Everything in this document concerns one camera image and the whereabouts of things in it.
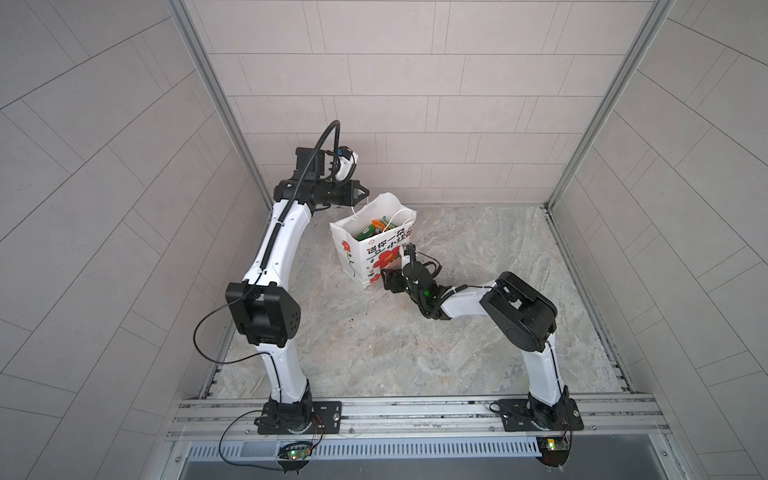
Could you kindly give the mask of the right green circuit board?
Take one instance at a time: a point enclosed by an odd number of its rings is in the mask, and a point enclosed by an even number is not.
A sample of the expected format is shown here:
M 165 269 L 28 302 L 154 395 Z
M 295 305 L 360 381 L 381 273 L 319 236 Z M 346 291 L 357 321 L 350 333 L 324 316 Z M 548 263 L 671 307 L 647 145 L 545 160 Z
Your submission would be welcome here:
M 561 437 L 537 437 L 536 442 L 541 453 L 539 462 L 547 467 L 563 466 L 570 455 L 570 444 Z

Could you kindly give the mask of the green circuit board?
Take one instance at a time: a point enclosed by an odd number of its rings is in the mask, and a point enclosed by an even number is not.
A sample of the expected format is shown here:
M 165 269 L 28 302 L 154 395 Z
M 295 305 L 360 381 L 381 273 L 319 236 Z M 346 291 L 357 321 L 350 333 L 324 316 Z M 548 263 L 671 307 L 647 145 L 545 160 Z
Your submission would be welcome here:
M 547 467 L 563 466 L 570 455 L 570 444 L 561 437 L 537 437 L 536 442 L 541 453 L 539 462 Z
M 280 460 L 304 461 L 311 454 L 314 444 L 308 441 L 297 441 L 282 446 L 277 454 Z

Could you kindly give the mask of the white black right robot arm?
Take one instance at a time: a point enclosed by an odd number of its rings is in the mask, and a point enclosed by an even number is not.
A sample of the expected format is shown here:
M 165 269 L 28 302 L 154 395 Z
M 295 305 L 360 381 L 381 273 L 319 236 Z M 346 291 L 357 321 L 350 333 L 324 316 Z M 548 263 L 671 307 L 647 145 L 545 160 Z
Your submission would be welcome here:
M 526 411 L 537 428 L 554 430 L 570 426 L 569 392 L 561 379 L 555 354 L 556 306 L 524 280 L 503 272 L 482 286 L 440 286 L 435 275 L 418 262 L 382 271 L 384 288 L 407 293 L 422 316 L 452 320 L 464 316 L 487 316 L 523 354 L 529 379 Z

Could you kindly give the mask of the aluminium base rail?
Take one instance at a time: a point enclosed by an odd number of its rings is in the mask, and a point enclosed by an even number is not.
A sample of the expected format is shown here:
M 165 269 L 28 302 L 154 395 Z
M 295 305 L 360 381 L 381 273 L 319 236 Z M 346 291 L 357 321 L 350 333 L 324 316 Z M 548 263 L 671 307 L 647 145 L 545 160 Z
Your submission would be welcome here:
M 172 440 L 221 437 L 324 440 L 398 437 L 555 436 L 666 433 L 651 394 L 574 394 L 549 427 L 523 395 L 320 399 L 309 421 L 289 421 L 258 399 L 189 400 L 175 413 Z

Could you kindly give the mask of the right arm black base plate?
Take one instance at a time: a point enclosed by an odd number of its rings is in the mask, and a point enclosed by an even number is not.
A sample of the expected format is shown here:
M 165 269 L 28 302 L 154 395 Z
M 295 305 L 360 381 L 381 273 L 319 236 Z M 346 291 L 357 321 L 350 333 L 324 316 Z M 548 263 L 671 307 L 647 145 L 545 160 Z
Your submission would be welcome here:
M 529 396 L 500 399 L 489 405 L 500 416 L 506 432 L 582 431 L 584 423 L 574 399 L 563 396 L 554 406 Z

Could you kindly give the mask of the left green circuit board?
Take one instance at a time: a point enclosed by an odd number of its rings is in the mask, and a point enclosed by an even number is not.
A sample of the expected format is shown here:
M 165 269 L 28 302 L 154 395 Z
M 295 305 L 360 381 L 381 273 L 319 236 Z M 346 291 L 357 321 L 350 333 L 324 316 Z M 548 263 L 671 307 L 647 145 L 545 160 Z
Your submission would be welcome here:
M 311 454 L 314 444 L 308 441 L 297 441 L 282 446 L 277 454 L 280 460 L 304 461 Z

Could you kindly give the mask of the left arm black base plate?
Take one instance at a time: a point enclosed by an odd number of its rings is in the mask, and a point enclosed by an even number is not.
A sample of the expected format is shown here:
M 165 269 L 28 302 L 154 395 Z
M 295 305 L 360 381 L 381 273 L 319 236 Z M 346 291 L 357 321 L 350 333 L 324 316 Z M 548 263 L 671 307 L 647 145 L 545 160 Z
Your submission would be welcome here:
M 254 420 L 261 435 L 302 435 L 315 431 L 337 434 L 343 404 L 340 401 L 278 403 L 269 400 Z

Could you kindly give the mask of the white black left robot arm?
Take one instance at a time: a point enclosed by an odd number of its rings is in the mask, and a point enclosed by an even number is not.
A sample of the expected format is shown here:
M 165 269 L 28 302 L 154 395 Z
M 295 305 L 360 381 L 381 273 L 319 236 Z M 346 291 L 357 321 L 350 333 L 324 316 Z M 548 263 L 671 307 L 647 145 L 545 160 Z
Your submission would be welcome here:
M 271 392 L 262 427 L 305 431 L 313 422 L 312 395 L 294 337 L 301 307 L 289 293 L 289 277 L 302 234 L 318 207 L 354 206 L 369 191 L 352 178 L 358 155 L 347 146 L 314 152 L 296 149 L 291 178 L 274 190 L 272 214 L 254 263 L 225 292 L 237 332 L 263 360 Z

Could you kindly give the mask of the aluminium corner profile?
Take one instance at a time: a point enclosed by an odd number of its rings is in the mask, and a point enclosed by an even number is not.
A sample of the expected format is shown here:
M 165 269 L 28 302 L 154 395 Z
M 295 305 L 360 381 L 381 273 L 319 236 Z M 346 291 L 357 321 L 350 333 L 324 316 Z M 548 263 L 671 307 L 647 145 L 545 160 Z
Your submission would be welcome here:
M 193 24 L 190 10 L 185 2 L 181 0 L 169 0 L 167 1 L 167 4 L 170 16 L 177 26 L 182 41 L 187 47 L 191 59 L 201 77 L 203 86 L 211 97 L 230 140 L 233 142 L 236 151 L 240 155 L 246 171 L 252 177 L 263 203 L 270 208 L 273 202 L 271 192 L 268 190 L 264 179 L 258 171 L 257 164 L 238 125 L 234 111 L 222 89 L 213 64 L 201 41 L 201 37 Z
M 674 0 L 658 0 L 652 3 L 648 14 L 640 25 L 637 35 L 633 39 L 626 55 L 620 63 L 606 94 L 599 103 L 587 129 L 581 136 L 581 139 L 574 149 L 569 162 L 566 164 L 551 196 L 544 204 L 544 208 L 548 212 L 553 212 L 558 202 L 563 197 L 569 183 L 589 153 L 589 149 L 598 137 L 608 117 L 613 112 L 618 100 L 621 98 L 632 76 L 646 55 L 646 52 L 661 30 L 661 27 L 674 4 Z

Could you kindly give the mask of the aluminium corner profile left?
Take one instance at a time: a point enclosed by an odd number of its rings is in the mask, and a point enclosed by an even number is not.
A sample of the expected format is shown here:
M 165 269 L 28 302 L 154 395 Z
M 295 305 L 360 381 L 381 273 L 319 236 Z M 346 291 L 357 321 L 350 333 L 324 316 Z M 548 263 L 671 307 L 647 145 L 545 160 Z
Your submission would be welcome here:
M 201 37 L 193 24 L 190 10 L 185 2 L 181 0 L 169 0 L 167 1 L 167 4 L 170 16 L 177 26 L 182 41 L 187 47 L 191 59 L 201 77 L 203 86 L 211 97 L 230 140 L 233 142 L 236 151 L 240 155 L 246 171 L 252 177 L 263 203 L 270 208 L 273 202 L 271 192 L 268 190 L 264 179 L 258 171 L 257 164 L 238 125 L 234 111 L 222 89 L 213 64 L 201 41 Z

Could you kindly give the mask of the white paper bag red flowers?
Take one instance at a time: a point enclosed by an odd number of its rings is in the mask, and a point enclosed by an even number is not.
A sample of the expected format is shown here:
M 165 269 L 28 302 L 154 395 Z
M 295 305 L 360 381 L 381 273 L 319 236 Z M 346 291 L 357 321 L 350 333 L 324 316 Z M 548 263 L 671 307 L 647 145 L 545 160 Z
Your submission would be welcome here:
M 374 219 L 385 219 L 388 229 L 358 242 L 355 237 Z M 357 212 L 330 224 L 342 270 L 363 289 L 381 278 L 381 270 L 399 258 L 400 246 L 411 237 L 417 211 L 392 193 L 378 195 Z

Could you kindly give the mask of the aluminium corner profile right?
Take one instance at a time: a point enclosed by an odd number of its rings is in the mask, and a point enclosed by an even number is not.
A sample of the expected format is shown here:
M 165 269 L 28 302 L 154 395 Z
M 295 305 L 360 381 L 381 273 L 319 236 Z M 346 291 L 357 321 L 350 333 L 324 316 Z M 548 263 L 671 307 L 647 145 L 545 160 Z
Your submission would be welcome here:
M 648 14 L 640 25 L 637 35 L 633 39 L 626 55 L 620 63 L 606 94 L 599 103 L 587 129 L 581 136 L 581 139 L 574 149 L 569 162 L 566 164 L 551 196 L 544 204 L 544 208 L 548 212 L 553 212 L 558 202 L 563 197 L 569 183 L 589 153 L 589 149 L 598 137 L 608 117 L 613 112 L 618 100 L 621 98 L 632 76 L 646 55 L 646 52 L 661 30 L 661 27 L 674 4 L 674 0 L 658 0 L 652 3 Z

